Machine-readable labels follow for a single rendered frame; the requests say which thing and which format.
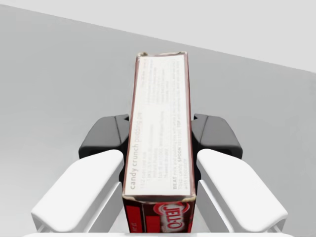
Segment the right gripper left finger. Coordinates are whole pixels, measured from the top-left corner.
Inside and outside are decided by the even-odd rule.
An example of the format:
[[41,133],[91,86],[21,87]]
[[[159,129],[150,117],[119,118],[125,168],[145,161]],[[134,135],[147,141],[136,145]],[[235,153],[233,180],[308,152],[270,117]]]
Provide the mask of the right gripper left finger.
[[71,164],[31,211],[38,233],[107,233],[123,208],[128,115],[102,117]]

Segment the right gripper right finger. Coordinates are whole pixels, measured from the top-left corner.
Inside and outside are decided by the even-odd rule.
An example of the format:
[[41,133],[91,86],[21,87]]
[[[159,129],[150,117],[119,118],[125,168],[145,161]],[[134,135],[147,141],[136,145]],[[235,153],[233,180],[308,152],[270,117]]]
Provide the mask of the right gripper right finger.
[[288,213],[253,168],[225,119],[191,122],[197,207],[212,233],[281,233]]

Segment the red and white carton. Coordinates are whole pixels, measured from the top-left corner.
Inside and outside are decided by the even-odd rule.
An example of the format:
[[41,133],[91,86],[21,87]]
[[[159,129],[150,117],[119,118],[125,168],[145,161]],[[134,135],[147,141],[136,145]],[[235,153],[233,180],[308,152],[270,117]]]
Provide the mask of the red and white carton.
[[131,233],[189,233],[196,202],[188,55],[140,53],[123,204]]

